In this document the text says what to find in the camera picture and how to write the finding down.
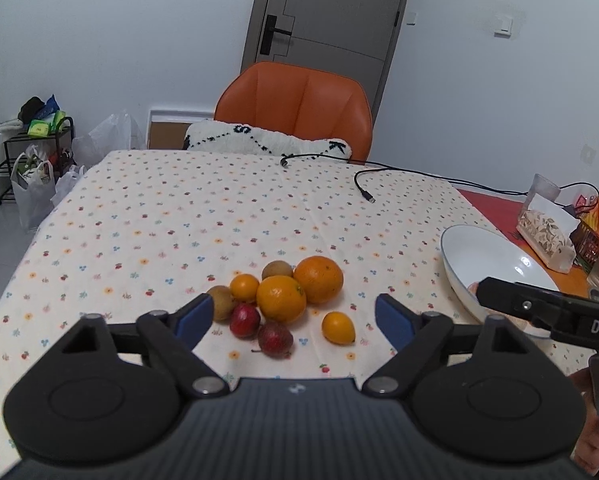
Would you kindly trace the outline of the person's right hand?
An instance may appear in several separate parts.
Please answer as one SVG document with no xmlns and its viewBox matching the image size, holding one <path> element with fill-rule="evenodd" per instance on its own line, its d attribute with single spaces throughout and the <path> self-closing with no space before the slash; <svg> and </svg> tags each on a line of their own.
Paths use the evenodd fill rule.
<svg viewBox="0 0 599 480">
<path fill-rule="evenodd" d="M 474 295 L 478 283 L 470 286 L 470 291 Z M 599 414 L 595 409 L 595 402 L 593 402 L 592 397 L 589 361 L 588 366 L 572 374 L 571 379 L 586 404 L 585 426 L 575 445 L 573 459 L 577 465 L 584 468 L 589 474 L 599 478 Z"/>
</svg>

